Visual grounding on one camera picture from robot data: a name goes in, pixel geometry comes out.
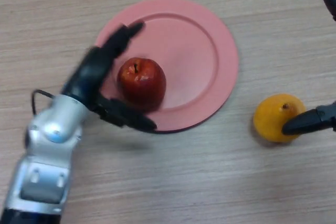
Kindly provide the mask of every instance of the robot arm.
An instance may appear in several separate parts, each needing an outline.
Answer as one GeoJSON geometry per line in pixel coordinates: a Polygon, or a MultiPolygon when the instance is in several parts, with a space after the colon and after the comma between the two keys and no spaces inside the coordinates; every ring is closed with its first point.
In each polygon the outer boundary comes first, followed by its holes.
{"type": "Polygon", "coordinates": [[[50,107],[30,122],[26,153],[17,163],[0,224],[59,224],[70,189],[72,152],[90,111],[117,126],[143,131],[156,128],[140,112],[99,92],[114,59],[143,26],[123,25],[102,47],[91,48],[50,107]]]}
{"type": "MultiPolygon", "coordinates": [[[[324,0],[333,19],[336,21],[336,0],[324,0]]],[[[318,106],[287,122],[282,132],[285,135],[306,134],[333,128],[336,131],[336,102],[318,106]]]]}

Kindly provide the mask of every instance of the black cable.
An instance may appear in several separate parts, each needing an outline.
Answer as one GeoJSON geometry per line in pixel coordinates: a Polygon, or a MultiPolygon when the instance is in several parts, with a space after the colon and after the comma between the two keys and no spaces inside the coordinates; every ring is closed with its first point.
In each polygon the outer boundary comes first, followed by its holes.
{"type": "Polygon", "coordinates": [[[32,111],[33,111],[33,115],[36,115],[36,107],[35,107],[35,94],[42,94],[46,97],[49,98],[54,98],[55,96],[53,94],[48,93],[47,91],[41,90],[41,89],[35,89],[32,93],[31,93],[31,107],[32,107],[32,111]]]}

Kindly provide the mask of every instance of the plate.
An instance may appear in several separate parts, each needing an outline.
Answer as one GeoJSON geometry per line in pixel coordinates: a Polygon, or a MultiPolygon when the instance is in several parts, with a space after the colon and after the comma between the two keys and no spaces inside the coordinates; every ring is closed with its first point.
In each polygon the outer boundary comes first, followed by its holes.
{"type": "Polygon", "coordinates": [[[100,32],[102,46],[121,24],[146,22],[128,50],[115,62],[101,93],[120,97],[116,76],[132,57],[150,58],[163,69],[167,88],[161,107],[148,114],[157,132],[198,125],[228,99],[238,75],[238,52],[225,24],[205,7],[188,0],[146,0],[126,8],[100,32]]]}

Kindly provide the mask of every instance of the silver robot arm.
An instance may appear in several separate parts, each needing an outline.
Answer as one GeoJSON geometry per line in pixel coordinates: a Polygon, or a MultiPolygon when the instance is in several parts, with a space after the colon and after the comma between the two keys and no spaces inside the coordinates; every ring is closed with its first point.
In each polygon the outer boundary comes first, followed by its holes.
{"type": "MultiPolygon", "coordinates": [[[[67,201],[72,153],[82,138],[90,111],[117,126],[151,131],[154,122],[121,101],[104,98],[99,90],[113,61],[144,26],[121,26],[102,47],[93,47],[50,106],[29,123],[26,153],[17,163],[0,224],[59,224],[67,201]]],[[[35,114],[34,95],[32,96],[35,114]]]]}

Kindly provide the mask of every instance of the yellow orange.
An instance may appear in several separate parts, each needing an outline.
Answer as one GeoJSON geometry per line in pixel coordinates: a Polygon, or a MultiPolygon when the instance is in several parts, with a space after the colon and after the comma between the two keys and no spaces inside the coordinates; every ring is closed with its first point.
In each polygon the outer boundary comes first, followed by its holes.
{"type": "Polygon", "coordinates": [[[298,135],[283,135],[282,126],[304,111],[306,107],[297,97],[290,94],[275,94],[259,104],[253,117],[253,124],[264,139],[275,143],[288,143],[298,135]]]}

